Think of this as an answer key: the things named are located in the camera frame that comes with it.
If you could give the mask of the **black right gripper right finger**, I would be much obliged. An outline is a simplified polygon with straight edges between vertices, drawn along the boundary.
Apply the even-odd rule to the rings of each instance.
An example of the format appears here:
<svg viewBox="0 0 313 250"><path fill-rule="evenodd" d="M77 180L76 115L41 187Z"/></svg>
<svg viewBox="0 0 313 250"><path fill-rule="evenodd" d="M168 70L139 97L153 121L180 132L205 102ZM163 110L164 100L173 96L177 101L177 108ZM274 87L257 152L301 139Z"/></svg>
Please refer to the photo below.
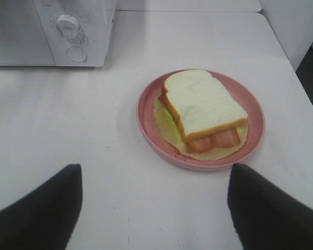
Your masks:
<svg viewBox="0 0 313 250"><path fill-rule="evenodd" d="M232 166L227 204L243 249L313 249L313 209L249 166Z"/></svg>

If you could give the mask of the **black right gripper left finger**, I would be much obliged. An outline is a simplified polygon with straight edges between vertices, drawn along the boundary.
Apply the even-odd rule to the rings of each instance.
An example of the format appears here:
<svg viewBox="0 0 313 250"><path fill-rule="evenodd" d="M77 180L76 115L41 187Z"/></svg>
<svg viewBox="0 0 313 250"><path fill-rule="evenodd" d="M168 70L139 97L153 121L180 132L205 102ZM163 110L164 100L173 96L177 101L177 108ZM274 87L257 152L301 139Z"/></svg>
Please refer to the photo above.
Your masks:
<svg viewBox="0 0 313 250"><path fill-rule="evenodd" d="M65 249L82 197L81 165L70 164L0 210L0 249Z"/></svg>

